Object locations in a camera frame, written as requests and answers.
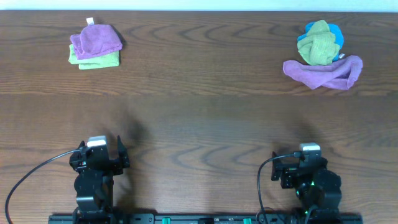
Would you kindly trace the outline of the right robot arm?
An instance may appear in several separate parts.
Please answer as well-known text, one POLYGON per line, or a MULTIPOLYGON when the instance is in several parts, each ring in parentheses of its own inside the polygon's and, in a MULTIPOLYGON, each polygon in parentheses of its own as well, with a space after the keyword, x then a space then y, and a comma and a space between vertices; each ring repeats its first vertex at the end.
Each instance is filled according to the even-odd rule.
POLYGON ((272 153, 272 181, 283 189, 294 189, 302 205, 285 218, 286 223, 340 223, 341 177, 327 169, 321 151, 295 151, 296 163, 281 161, 286 155, 272 153))

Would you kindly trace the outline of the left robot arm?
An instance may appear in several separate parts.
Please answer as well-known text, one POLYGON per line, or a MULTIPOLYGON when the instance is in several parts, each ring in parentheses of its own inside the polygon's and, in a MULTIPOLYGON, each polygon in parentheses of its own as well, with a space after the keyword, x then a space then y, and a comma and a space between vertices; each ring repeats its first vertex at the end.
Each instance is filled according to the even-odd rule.
POLYGON ((117 137, 118 158, 110 159, 106 136, 90 137, 82 141, 69 159, 78 173, 74 182, 78 207, 72 214, 73 224, 118 223, 119 212, 113 206, 115 175, 130 167, 127 149, 117 137))

